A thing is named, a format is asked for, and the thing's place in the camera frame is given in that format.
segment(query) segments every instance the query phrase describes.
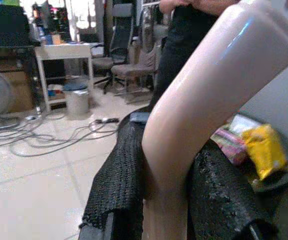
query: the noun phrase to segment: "beige plastic tube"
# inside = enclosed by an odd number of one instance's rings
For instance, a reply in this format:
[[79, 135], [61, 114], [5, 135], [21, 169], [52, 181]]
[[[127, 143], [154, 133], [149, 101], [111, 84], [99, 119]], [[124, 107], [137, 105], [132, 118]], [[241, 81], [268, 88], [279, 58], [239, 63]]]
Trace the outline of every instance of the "beige plastic tube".
[[242, 0], [222, 13], [148, 119], [142, 239], [186, 239], [185, 179], [194, 155], [287, 66], [288, 21], [269, 1]]

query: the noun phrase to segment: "black textured cover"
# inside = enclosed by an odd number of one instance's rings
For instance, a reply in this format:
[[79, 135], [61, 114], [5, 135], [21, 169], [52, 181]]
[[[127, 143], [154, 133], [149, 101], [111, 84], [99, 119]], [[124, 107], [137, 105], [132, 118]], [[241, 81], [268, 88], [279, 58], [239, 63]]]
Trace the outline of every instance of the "black textured cover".
[[143, 222], [144, 127], [127, 122], [119, 129], [117, 144], [96, 174], [83, 221], [105, 229], [107, 215], [114, 212], [113, 239], [141, 240]]
[[198, 240], [245, 239], [251, 223], [264, 232], [273, 229], [247, 179], [211, 140], [195, 157], [188, 193]]

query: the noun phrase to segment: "white side table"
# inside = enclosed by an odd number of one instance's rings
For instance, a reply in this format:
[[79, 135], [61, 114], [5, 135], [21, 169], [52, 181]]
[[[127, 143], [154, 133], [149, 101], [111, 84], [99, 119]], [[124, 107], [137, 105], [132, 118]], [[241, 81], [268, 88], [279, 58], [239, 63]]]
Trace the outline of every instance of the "white side table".
[[90, 52], [91, 45], [84, 44], [62, 44], [62, 45], [46, 45], [35, 47], [35, 54], [37, 58], [38, 71], [43, 88], [43, 95], [46, 103], [46, 110], [51, 110], [51, 104], [64, 103], [65, 99], [50, 100], [48, 97], [47, 82], [44, 72], [43, 60], [60, 60], [60, 59], [88, 59], [89, 83], [88, 89], [91, 91], [94, 88], [93, 82], [93, 67], [92, 56]]

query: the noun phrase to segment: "black pants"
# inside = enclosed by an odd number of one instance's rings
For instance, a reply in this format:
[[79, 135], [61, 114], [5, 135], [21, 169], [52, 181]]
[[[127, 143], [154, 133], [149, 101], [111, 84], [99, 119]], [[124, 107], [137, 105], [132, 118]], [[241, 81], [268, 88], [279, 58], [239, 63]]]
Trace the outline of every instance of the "black pants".
[[178, 49], [175, 50], [172, 47], [168, 47], [167, 44], [165, 45], [158, 67], [157, 83], [153, 98], [149, 104], [151, 109], [175, 79], [193, 51], [194, 49], [182, 48], [181, 52], [178, 53]]

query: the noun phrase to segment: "yellow snack package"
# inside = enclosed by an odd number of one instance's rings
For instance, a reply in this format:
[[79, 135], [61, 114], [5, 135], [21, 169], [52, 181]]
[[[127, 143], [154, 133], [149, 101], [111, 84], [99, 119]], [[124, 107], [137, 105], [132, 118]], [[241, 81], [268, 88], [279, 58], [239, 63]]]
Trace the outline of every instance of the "yellow snack package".
[[242, 138], [261, 181], [287, 165], [278, 133], [270, 124], [245, 131]]

